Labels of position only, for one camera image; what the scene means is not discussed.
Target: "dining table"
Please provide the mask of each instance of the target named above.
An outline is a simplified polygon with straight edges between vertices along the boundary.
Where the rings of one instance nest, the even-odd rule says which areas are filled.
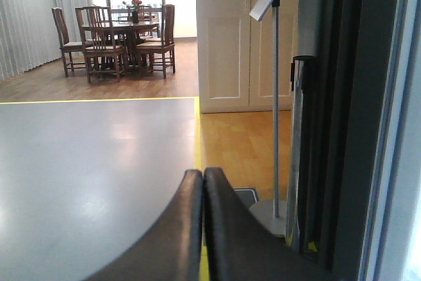
[[[128,53],[135,55],[136,45],[139,44],[137,34],[140,32],[153,30],[158,27],[159,24],[159,21],[139,21],[139,23],[133,23],[131,21],[112,21],[112,28],[114,30],[114,34],[124,36],[124,41],[128,49]],[[109,22],[102,23],[101,27],[103,27],[105,31],[107,31],[107,29],[111,29]],[[83,25],[82,29],[89,31],[89,26]]]

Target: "wooden floor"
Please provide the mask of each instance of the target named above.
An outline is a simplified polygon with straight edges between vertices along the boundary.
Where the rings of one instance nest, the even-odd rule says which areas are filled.
[[[61,61],[38,67],[0,82],[0,102],[123,99],[198,96],[197,42],[177,39],[176,73],[171,69],[139,78],[125,76],[88,84],[85,70],[64,77]],[[291,113],[280,116],[280,192],[286,198],[289,174]],[[232,186],[256,188],[260,198],[273,196],[272,113],[216,113],[201,115],[202,166],[221,166]]]
[[[0,102],[46,100],[92,100],[150,97],[195,97],[199,95],[196,39],[177,39],[176,73],[162,71],[125,75],[120,83],[109,76],[89,84],[84,69],[64,76],[61,60],[37,67],[20,76],[0,81]]]

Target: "chair back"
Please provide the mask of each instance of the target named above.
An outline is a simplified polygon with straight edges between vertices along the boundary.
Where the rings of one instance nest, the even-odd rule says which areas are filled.
[[[174,43],[174,11],[174,5],[162,6],[162,46],[167,46]]]
[[[139,21],[152,21],[152,6],[140,6]]]
[[[64,21],[63,9],[55,7],[51,8],[57,33],[59,34],[60,47],[69,42],[66,22]]]
[[[107,51],[116,49],[114,28],[112,27],[110,7],[88,6],[75,8],[82,46],[85,49],[86,32],[90,33],[89,50]]]

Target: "wooden chair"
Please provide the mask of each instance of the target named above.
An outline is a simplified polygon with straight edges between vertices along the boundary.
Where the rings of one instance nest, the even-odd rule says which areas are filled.
[[[53,13],[53,18],[55,22],[55,26],[57,27],[57,33],[59,34],[59,41],[60,41],[60,51],[61,51],[61,60],[63,61],[64,67],[64,75],[68,77],[68,67],[72,72],[75,69],[82,69],[85,68],[85,63],[74,63],[72,53],[73,52],[82,52],[82,42],[70,42],[68,38],[67,26],[66,22],[64,21],[63,10],[61,8],[55,7],[51,8],[51,12]],[[68,63],[66,60],[66,53],[68,53],[70,62]]]
[[[116,73],[117,82],[120,74],[128,68],[126,47],[117,44],[112,27],[110,7],[81,7],[76,8],[82,44],[86,39],[86,32],[92,36],[92,46],[84,47],[87,82],[91,83],[91,75],[99,73]],[[99,57],[112,57],[113,66],[108,69],[100,66]],[[118,62],[122,61],[123,70],[120,71]]]
[[[172,72],[176,72],[175,42],[174,42],[174,5],[162,6],[161,38],[146,40],[145,43],[136,46],[137,58],[140,61],[142,55],[149,55],[149,68],[154,71],[154,66],[162,66],[164,78],[166,78],[166,68],[172,66]]]
[[[152,21],[152,6],[140,6],[139,21]]]

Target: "red flower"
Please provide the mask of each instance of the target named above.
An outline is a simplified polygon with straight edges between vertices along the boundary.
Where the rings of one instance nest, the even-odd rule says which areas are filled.
[[[136,5],[142,4],[142,0],[132,0],[132,2],[135,3]]]

